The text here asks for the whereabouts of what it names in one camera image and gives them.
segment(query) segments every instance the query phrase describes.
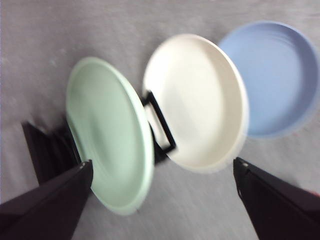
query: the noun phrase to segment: plate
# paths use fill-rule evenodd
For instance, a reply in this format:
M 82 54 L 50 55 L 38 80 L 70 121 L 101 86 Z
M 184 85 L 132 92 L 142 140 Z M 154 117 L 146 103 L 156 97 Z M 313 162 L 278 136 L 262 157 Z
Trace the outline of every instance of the plate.
M 113 66 L 87 57 L 70 74 L 66 112 L 81 160 L 92 160 L 92 191 L 111 211 L 132 214 L 154 171 L 152 134 L 135 90 Z
M 247 135 L 248 99 L 237 68 L 209 40 L 176 35 L 162 43 L 145 70 L 143 91 L 151 90 L 176 141 L 168 156 L 197 173 L 224 168 Z M 164 134 L 153 113 L 148 120 L 160 145 Z
M 314 112 L 319 63 L 315 48 L 298 30 L 279 22 L 255 22 L 231 32 L 219 47 L 246 87 L 248 135 L 286 135 Z

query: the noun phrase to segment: gray carpet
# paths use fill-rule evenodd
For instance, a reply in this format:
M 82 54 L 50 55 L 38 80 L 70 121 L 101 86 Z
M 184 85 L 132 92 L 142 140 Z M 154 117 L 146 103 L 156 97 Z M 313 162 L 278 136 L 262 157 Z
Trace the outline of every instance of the gray carpet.
M 4 0 L 1 3 L 1 202 L 37 186 L 20 122 L 61 121 L 72 66 L 82 57 L 112 63 L 140 94 L 146 63 L 166 38 L 214 43 L 256 20 L 290 24 L 320 47 L 317 0 Z M 320 112 L 296 133 L 250 139 L 240 157 L 297 186 L 320 192 Z M 156 168 L 138 213 L 109 212 L 92 194 L 75 240 L 255 240 L 232 166 L 194 174 L 173 162 Z

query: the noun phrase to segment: mint green plate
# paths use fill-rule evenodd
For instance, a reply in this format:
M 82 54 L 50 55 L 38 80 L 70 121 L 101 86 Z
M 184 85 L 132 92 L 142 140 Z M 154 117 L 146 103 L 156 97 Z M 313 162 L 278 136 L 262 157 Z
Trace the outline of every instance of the mint green plate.
M 70 74 L 66 114 L 81 160 L 92 160 L 94 194 L 117 214 L 135 212 L 151 185 L 154 146 L 133 87 L 106 61 L 86 57 Z

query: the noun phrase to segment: white plate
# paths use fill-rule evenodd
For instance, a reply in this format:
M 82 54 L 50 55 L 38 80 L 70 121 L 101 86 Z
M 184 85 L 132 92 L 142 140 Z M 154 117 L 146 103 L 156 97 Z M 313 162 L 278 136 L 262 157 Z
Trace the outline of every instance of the white plate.
M 235 158 L 248 129 L 249 109 L 241 76 L 229 57 L 192 34 L 169 38 L 153 53 L 144 74 L 144 93 L 158 101 L 177 149 L 169 157 L 194 172 L 220 170 Z M 161 145 L 162 128 L 147 110 Z

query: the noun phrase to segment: blue bowl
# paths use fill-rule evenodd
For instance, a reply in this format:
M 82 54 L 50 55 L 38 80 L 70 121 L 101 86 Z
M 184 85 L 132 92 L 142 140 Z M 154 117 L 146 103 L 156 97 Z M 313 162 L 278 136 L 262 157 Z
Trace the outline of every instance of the blue bowl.
M 219 47 L 238 68 L 248 94 L 248 135 L 273 137 L 295 130 L 315 111 L 319 62 L 311 42 L 293 27 L 272 21 L 242 26 Z

